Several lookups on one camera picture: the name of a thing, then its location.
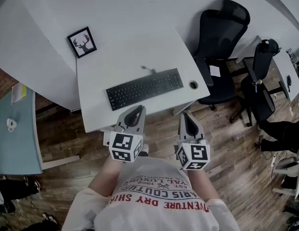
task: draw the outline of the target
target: white desk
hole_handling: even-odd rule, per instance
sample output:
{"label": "white desk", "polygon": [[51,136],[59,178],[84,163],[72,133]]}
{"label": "white desk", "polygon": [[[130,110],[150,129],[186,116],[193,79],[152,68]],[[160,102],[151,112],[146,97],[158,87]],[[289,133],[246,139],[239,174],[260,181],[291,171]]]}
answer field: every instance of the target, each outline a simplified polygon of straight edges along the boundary
{"label": "white desk", "polygon": [[[123,37],[99,45],[98,50],[78,59],[78,89],[86,132],[116,124],[118,116],[142,104],[146,114],[166,110],[209,96],[208,88],[186,45],[174,29]],[[106,89],[157,72],[177,68],[184,88],[112,111]],[[198,89],[189,82],[198,83]]]}
{"label": "white desk", "polygon": [[292,166],[292,167],[286,167],[283,169],[274,169],[273,173],[284,174],[284,175],[298,174],[296,189],[273,188],[273,192],[294,196],[295,199],[297,199],[297,197],[299,195],[299,164]]}
{"label": "white desk", "polygon": [[[235,62],[239,63],[245,57],[254,56],[255,48],[261,42],[261,40],[262,39],[260,38],[260,36],[257,35],[255,39],[246,48],[242,50]],[[284,84],[285,88],[287,89],[287,98],[290,101],[293,101],[299,93],[299,78],[288,54],[285,52],[284,49],[281,49],[281,51],[273,57],[272,63],[274,67],[278,70],[280,79]],[[287,88],[288,75],[290,75],[292,80],[292,85],[289,87],[290,92],[288,92]]]}

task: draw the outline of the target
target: framed picture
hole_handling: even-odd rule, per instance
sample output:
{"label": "framed picture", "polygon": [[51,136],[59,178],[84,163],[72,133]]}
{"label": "framed picture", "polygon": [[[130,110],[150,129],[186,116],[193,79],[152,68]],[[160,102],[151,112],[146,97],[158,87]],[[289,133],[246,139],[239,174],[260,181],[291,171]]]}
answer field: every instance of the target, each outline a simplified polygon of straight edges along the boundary
{"label": "framed picture", "polygon": [[78,58],[97,49],[88,27],[69,35],[67,38]]}

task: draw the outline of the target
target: white t-shirt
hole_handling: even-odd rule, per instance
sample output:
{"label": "white t-shirt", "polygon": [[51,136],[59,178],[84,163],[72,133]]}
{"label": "white t-shirt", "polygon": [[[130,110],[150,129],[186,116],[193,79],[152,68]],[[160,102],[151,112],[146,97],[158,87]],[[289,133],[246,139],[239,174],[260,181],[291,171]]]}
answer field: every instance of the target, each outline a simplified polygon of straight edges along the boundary
{"label": "white t-shirt", "polygon": [[220,199],[205,203],[189,178],[163,159],[138,157],[126,163],[111,197],[79,192],[62,231],[238,231]]}

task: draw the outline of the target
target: black picture frame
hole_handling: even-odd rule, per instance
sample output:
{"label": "black picture frame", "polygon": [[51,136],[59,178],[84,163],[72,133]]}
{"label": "black picture frame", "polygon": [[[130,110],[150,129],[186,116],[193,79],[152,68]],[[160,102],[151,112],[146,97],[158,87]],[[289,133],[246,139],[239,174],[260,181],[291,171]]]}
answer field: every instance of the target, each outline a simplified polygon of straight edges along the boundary
{"label": "black picture frame", "polygon": [[[86,37],[86,34],[84,34],[84,37],[85,37],[85,39],[87,40],[87,42],[85,43],[85,42],[83,41],[84,44],[83,44],[83,45],[80,44],[80,45],[78,46],[78,45],[76,45],[78,42],[76,42],[76,39],[73,39],[73,37],[77,36],[78,34],[84,32],[84,31],[87,32],[88,37],[89,37],[90,40],[88,41],[88,39],[87,39],[87,37]],[[81,58],[81,57],[83,57],[83,56],[86,56],[87,54],[89,54],[89,53],[91,53],[91,52],[97,50],[96,45],[95,45],[95,42],[94,42],[93,39],[92,39],[91,32],[90,32],[90,29],[88,28],[88,26],[85,27],[85,28],[83,28],[83,29],[81,29],[81,30],[79,30],[79,31],[77,31],[77,32],[75,32],[75,33],[73,33],[73,34],[70,34],[70,35],[67,37],[67,39],[68,39],[68,41],[69,41],[69,43],[70,43],[70,45],[71,45],[71,47],[72,47],[74,53],[76,54],[76,56],[77,56],[78,58]],[[88,49],[88,48],[86,47],[86,44],[87,44],[88,42],[91,42],[91,43],[92,43],[92,45],[93,45],[92,48],[89,48],[89,49]],[[76,47],[78,47],[79,49],[82,49],[82,50],[84,51],[84,53],[83,53],[83,54],[80,54],[80,53],[77,51]]]}

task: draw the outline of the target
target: white shoe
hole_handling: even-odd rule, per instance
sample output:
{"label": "white shoe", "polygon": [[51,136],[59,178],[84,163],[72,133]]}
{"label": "white shoe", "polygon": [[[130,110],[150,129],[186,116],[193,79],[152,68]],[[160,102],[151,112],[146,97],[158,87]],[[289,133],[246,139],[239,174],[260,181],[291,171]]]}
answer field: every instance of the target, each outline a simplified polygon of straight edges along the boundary
{"label": "white shoe", "polygon": [[141,149],[141,152],[146,152],[147,154],[149,153],[149,146],[148,146],[148,144],[143,144],[143,148]]}
{"label": "white shoe", "polygon": [[262,131],[262,129],[260,128],[260,125],[259,125],[259,124],[257,124],[257,130],[258,130],[258,131]]}

